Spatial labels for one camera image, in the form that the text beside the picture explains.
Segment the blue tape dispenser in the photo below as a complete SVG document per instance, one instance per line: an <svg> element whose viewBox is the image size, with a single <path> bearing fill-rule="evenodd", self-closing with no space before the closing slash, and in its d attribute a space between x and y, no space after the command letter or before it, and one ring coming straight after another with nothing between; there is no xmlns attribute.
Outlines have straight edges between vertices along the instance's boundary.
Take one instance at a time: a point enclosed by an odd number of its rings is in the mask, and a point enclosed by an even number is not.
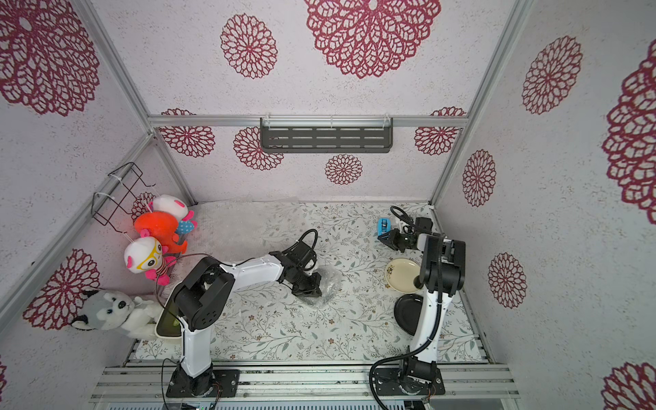
<svg viewBox="0 0 656 410"><path fill-rule="evenodd" d="M389 218L380 218L378 221L377 236L385 237L392 229L391 220Z"/></svg>

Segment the cream plate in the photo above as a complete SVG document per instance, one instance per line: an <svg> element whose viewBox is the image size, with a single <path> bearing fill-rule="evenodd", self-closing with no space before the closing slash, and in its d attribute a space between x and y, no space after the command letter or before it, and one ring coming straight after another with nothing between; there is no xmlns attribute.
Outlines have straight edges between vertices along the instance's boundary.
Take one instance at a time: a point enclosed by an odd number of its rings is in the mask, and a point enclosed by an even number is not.
<svg viewBox="0 0 656 410"><path fill-rule="evenodd" d="M415 293L420 289L415 280L420 276L420 266L410 259L397 258L390 261L384 276L389 287L403 294Z"/></svg>

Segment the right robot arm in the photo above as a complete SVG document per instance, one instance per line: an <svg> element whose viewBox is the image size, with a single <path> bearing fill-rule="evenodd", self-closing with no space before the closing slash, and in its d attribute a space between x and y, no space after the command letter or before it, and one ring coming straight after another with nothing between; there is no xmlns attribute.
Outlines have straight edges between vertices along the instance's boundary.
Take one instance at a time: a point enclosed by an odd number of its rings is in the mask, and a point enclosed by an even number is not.
<svg viewBox="0 0 656 410"><path fill-rule="evenodd" d="M433 395L445 393L442 374L437 366L437 348L445 316L455 294L463 288L466 278L466 244L433 230L432 220L425 217L412 219L402 208L391 206L391 213L405 224L379 235L387 247L404 252L417 250L422 254L419 275L413 283L421 290L422 305L418 324L408 352L378 360L372 364L368 383L372 397L380 408L387 406L381 400L377 385L378 368L391 362L401 365L395 383L426 387Z"/></svg>

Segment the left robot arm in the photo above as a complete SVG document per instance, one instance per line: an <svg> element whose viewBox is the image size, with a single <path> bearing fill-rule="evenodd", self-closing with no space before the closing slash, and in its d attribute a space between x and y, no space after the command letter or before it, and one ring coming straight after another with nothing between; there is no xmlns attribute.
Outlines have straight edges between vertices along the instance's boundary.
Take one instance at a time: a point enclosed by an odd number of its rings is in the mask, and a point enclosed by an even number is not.
<svg viewBox="0 0 656 410"><path fill-rule="evenodd" d="M278 283L288 285L295 297L321 297L321 276L315 271L318 238L318 231L310 229L287 249L237 263L222 262L213 256L201 259L175 285L155 328L158 336L164 336L177 326L174 335L182 338L183 348L180 372L195 381L211 371L209 331L222 316L232 292Z"/></svg>

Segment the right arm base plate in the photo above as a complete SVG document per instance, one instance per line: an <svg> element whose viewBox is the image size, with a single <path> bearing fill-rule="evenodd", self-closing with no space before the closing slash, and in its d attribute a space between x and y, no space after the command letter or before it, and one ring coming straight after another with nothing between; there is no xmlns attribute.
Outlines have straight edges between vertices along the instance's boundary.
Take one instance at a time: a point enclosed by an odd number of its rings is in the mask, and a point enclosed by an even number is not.
<svg viewBox="0 0 656 410"><path fill-rule="evenodd" d="M443 396L444 380L436 362L407 359L398 367L370 370L372 391L378 396Z"/></svg>

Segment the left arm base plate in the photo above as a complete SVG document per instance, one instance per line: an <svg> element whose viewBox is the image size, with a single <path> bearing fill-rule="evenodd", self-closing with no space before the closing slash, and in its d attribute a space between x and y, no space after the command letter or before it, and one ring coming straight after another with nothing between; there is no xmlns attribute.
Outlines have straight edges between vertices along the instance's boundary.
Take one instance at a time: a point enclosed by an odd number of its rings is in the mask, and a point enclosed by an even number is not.
<svg viewBox="0 0 656 410"><path fill-rule="evenodd" d="M192 378L177 367L166 384L165 398L232 398L236 396L239 370L214 370L210 367Z"/></svg>

